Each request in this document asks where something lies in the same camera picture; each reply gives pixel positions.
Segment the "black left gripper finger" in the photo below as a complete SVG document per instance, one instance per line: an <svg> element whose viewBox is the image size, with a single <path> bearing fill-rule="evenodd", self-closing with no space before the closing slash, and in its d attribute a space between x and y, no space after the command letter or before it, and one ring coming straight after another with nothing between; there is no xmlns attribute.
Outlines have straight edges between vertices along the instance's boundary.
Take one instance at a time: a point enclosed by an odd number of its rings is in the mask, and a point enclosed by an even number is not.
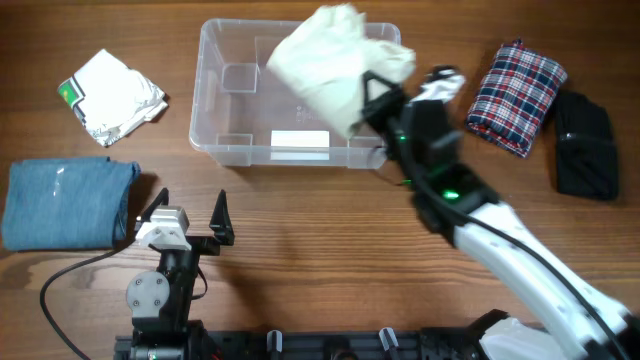
<svg viewBox="0 0 640 360"><path fill-rule="evenodd" d="M153 212L159 206L167 206L169 204L169 190L163 188L151 204L136 218L137 223L149 222Z"/></svg>
<svg viewBox="0 0 640 360"><path fill-rule="evenodd" d="M218 194L214 211L209 222L209 228L213 231L214 238L220 245L234 245L235 233L228 211L227 195L225 190L221 190Z"/></svg>

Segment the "cream cloth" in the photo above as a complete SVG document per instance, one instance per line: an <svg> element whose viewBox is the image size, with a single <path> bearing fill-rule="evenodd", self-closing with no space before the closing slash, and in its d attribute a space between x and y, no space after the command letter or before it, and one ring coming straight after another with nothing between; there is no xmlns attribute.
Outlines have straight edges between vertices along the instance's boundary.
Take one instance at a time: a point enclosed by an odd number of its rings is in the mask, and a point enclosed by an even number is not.
<svg viewBox="0 0 640 360"><path fill-rule="evenodd" d="M414 50L368 37L365 25L366 15L350 4L322 6L267 61L269 71L345 139L362 126L364 96L387 91L384 85L366 91L364 73L401 84L416 68Z"/></svg>

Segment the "plaid shirt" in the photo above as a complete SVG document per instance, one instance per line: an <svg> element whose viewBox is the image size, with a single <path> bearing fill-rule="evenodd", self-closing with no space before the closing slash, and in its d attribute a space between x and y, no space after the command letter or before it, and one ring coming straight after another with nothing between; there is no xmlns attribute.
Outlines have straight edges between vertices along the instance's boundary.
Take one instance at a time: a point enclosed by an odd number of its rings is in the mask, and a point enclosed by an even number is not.
<svg viewBox="0 0 640 360"><path fill-rule="evenodd" d="M504 43L480 82L465 126L480 138L526 158L567 80L562 65L527 48L521 39Z"/></svg>

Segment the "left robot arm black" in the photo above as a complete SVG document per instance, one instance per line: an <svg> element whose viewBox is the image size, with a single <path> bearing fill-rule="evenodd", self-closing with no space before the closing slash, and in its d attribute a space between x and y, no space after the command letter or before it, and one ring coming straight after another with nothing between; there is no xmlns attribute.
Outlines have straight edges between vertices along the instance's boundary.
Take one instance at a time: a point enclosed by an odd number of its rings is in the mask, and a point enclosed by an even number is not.
<svg viewBox="0 0 640 360"><path fill-rule="evenodd" d="M136 275L126 290L132 312L132 336L118 337L116 359L221 359L222 350L200 320L191 320L195 281L204 276L203 256L218 256L222 246L232 246L235 235L227 196L220 191L209 221L211 236L190 235L184 208L169 204L164 188L136 219L136 243L160 254L154 271Z"/></svg>

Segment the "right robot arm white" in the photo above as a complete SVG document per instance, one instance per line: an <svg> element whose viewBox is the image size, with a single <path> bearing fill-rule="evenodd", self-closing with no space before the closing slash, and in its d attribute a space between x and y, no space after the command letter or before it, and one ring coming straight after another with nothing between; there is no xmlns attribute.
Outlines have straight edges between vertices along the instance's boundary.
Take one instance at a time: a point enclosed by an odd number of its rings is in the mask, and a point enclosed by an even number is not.
<svg viewBox="0 0 640 360"><path fill-rule="evenodd" d="M539 320L492 310L468 327L470 359L636 359L639 318L565 265L458 156L459 131L440 100L411 101L373 71L382 92L364 96L363 120L386 143L425 227L486 267Z"/></svg>

